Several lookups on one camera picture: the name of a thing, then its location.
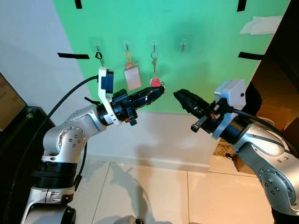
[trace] red key tag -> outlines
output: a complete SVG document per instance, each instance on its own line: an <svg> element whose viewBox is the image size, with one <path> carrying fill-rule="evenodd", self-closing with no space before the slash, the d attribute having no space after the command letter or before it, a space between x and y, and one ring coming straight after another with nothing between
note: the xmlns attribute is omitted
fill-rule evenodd
<svg viewBox="0 0 299 224"><path fill-rule="evenodd" d="M150 86L159 87L160 85L163 85L164 82L162 82L158 77L156 77L156 78L152 78L149 84Z"/></svg>

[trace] green wall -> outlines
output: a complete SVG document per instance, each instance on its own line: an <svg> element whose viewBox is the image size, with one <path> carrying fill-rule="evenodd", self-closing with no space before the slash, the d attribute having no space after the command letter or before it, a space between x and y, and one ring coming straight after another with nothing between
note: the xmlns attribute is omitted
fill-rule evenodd
<svg viewBox="0 0 299 224"><path fill-rule="evenodd" d="M237 12L238 0L54 0L75 54L89 54L78 60L84 77L98 73L100 61L114 69L114 91L126 88L123 64L128 43L138 61L142 87L160 77L166 93L142 108L156 112L184 112L172 93L185 88L208 102L223 81L252 78L260 61L238 58L239 52L264 54L273 35L239 34L253 16L283 15L289 0L247 0L245 11ZM180 44L187 40L182 53ZM157 72L153 74L150 54L157 41ZM88 85L94 99L95 82Z"/></svg>

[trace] white wall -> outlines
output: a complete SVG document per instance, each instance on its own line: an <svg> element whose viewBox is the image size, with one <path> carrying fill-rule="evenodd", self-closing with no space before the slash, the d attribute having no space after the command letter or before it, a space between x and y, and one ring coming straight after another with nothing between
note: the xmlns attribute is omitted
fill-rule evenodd
<svg viewBox="0 0 299 224"><path fill-rule="evenodd" d="M6 0L0 7L0 71L28 105L46 113L84 78L51 0ZM55 124L80 109L91 97L86 86L67 99L53 115ZM110 126L89 141L89 153L111 161L166 168L207 171L218 141L191 132L196 118L183 114L138 112L138 124Z"/></svg>

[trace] white floor tile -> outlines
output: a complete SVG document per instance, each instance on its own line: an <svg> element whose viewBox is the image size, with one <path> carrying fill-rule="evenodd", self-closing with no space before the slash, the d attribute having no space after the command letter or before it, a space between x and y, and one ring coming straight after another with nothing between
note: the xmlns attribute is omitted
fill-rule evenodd
<svg viewBox="0 0 299 224"><path fill-rule="evenodd" d="M238 172L234 165L234 162L231 159L219 155L212 155L210 158L209 165L209 172L213 173L234 174L240 176L255 176L253 174Z"/></svg>
<svg viewBox="0 0 299 224"><path fill-rule="evenodd" d="M108 167L109 162L86 159L82 180L74 194L73 201L69 204L76 209L76 224L92 223Z"/></svg>
<svg viewBox="0 0 299 224"><path fill-rule="evenodd" d="M256 177L188 172L190 222L272 224L271 207Z"/></svg>
<svg viewBox="0 0 299 224"><path fill-rule="evenodd" d="M187 224L187 172L111 163L93 224L128 215L146 224Z"/></svg>

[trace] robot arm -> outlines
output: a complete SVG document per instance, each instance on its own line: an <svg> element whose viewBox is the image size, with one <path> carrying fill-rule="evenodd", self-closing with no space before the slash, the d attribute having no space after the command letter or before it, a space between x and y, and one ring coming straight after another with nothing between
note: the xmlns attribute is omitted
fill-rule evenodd
<svg viewBox="0 0 299 224"><path fill-rule="evenodd" d="M106 68L99 70L99 86L109 93L113 73L103 71ZM43 139L41 168L33 173L37 181L31 188L21 224L74 223L76 211L67 203L74 195L76 167L88 139L113 123L120 125L125 121L135 125L136 109L151 104L163 93L163 86L148 87L130 96L121 90L107 99L99 91L102 104L75 111L63 124L50 129Z"/></svg>
<svg viewBox="0 0 299 224"><path fill-rule="evenodd" d="M213 133L213 138L232 143L232 149L257 175L274 210L299 216L299 160L276 133L227 113L229 107L241 109L245 105L242 80L221 85L211 104L187 90L179 90L174 96L183 109L199 119L191 126L194 132L202 128Z"/></svg>

